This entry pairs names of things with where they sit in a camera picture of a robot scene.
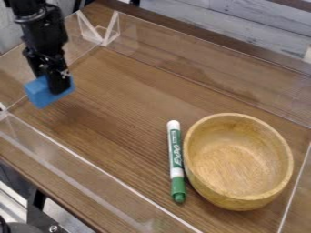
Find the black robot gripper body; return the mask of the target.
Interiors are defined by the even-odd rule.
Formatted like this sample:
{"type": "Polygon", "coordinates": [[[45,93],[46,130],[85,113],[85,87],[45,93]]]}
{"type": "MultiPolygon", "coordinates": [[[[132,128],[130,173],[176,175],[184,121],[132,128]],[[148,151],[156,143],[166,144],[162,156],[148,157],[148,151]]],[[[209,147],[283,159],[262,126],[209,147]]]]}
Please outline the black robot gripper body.
{"type": "Polygon", "coordinates": [[[30,66],[64,66],[62,46],[68,42],[58,8],[20,8],[18,25],[25,44],[22,55],[30,66]]]}

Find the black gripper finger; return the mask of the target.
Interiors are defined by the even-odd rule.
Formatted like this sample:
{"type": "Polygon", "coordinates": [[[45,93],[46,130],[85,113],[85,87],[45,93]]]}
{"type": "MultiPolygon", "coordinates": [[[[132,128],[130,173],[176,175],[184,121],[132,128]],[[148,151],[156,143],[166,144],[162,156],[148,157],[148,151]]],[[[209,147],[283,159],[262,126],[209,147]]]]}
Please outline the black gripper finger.
{"type": "Polygon", "coordinates": [[[34,76],[40,77],[42,75],[42,71],[40,68],[40,65],[41,65],[40,58],[37,56],[25,56],[25,58],[26,58],[26,61],[28,61],[28,64],[33,71],[34,76]]]}
{"type": "Polygon", "coordinates": [[[70,73],[62,58],[46,65],[46,84],[53,95],[61,94],[70,87],[70,73]]]}

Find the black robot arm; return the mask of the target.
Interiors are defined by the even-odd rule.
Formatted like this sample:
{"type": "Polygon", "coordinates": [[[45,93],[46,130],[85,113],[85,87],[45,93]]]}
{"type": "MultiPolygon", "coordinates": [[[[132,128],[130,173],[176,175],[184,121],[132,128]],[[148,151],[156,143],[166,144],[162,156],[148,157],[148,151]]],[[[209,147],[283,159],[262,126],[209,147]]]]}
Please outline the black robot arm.
{"type": "Polygon", "coordinates": [[[4,0],[12,9],[13,21],[20,26],[22,55],[34,77],[46,78],[53,95],[70,87],[69,71],[62,46],[68,42],[61,9],[46,0],[4,0]]]}

